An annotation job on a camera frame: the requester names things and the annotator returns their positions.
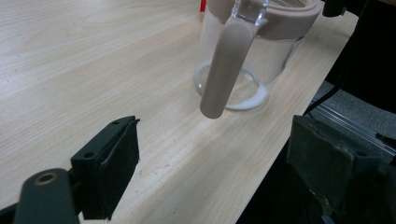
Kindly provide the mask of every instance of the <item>kettle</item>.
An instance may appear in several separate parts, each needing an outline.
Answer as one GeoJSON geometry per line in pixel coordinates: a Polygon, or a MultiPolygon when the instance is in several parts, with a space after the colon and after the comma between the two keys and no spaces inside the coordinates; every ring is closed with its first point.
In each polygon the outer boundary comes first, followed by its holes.
{"type": "Polygon", "coordinates": [[[203,95],[201,112],[217,119],[226,107],[244,110],[265,102],[271,83],[321,6],[319,0],[206,0],[201,53],[194,71],[203,95]],[[242,84],[235,86],[238,79],[242,84]]]}

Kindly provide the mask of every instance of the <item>beige handle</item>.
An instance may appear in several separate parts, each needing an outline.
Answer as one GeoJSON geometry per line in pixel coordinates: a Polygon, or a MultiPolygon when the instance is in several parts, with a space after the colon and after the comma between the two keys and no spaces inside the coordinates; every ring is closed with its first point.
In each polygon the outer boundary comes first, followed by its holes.
{"type": "Polygon", "coordinates": [[[218,119],[227,105],[233,85],[260,26],[230,17],[220,34],[201,100],[201,112],[218,119]]]}

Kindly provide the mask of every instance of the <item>clear glass body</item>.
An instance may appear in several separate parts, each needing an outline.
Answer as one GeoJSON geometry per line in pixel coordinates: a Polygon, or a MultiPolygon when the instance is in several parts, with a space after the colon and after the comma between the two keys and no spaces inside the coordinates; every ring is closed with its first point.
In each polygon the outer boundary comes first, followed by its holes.
{"type": "MultiPolygon", "coordinates": [[[[200,93],[204,92],[211,60],[224,26],[208,7],[205,9],[203,23],[200,51],[194,70],[195,86],[200,93]]],[[[256,36],[233,86],[226,108],[246,110],[262,105],[269,97],[277,77],[286,67],[300,40],[301,38],[266,40],[256,36]]]]}

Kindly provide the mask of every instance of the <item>gray floor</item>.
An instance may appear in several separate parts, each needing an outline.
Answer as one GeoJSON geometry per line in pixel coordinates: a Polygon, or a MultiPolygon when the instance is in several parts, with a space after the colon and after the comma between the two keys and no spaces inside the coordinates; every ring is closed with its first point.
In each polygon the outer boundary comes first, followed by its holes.
{"type": "MultiPolygon", "coordinates": [[[[326,94],[333,85],[324,81],[314,101],[326,94]]],[[[380,152],[385,161],[391,160],[396,150],[375,138],[376,133],[396,139],[396,114],[369,105],[345,92],[334,96],[314,109],[310,115],[333,126],[340,132],[357,140],[375,152],[380,152]]]]}

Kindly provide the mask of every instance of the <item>light wood tabletop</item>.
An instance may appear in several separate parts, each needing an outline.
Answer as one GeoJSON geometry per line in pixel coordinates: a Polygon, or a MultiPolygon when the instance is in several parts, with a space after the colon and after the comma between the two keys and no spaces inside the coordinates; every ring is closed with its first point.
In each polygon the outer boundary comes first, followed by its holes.
{"type": "Polygon", "coordinates": [[[266,105],[207,119],[192,78],[199,0],[0,5],[0,209],[135,115],[140,162],[111,223],[235,223],[357,21],[319,15],[266,105]]]}

